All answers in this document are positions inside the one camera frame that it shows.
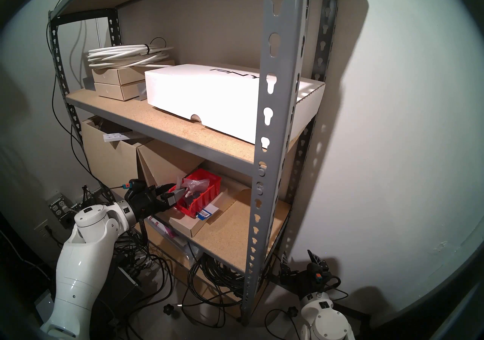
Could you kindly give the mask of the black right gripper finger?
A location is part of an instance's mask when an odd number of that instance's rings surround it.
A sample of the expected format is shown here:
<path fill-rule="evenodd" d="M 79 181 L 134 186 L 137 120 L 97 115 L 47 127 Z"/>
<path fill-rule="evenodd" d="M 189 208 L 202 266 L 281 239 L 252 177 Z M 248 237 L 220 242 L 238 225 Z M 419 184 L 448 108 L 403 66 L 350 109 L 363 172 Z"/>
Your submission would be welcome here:
<path fill-rule="evenodd" d="M 325 260 L 321 259 L 319 256 L 316 254 L 312 253 L 311 250 L 307 250 L 310 261 L 313 264 L 317 264 L 319 267 L 321 267 L 322 270 L 328 270 L 328 265 Z"/>
<path fill-rule="evenodd" d="M 289 267 L 289 262 L 286 253 L 280 257 L 280 281 L 292 281 L 294 273 Z"/>

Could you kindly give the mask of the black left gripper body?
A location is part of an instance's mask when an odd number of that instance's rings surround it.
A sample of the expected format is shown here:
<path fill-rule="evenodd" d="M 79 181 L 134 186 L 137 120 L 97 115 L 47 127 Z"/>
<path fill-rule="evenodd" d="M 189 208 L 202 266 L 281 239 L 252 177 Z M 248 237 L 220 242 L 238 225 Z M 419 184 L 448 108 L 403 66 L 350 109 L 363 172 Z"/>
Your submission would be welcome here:
<path fill-rule="evenodd" d="M 127 190 L 124 200 L 135 217 L 149 217 L 171 209 L 167 206 L 167 194 L 158 194 L 158 186 L 148 186 L 142 179 L 129 180 L 124 189 Z"/>

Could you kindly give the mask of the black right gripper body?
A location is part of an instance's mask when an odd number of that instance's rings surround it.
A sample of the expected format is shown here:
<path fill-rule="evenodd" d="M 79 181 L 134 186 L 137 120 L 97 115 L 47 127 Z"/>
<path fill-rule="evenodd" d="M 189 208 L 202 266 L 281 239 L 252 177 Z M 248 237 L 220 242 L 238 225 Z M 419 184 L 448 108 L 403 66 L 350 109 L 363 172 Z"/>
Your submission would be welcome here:
<path fill-rule="evenodd" d="M 308 264 L 306 270 L 296 275 L 295 292 L 298 298 L 304 298 L 313 293 L 324 293 L 340 286 L 341 279 L 333 275 L 324 264 Z"/>

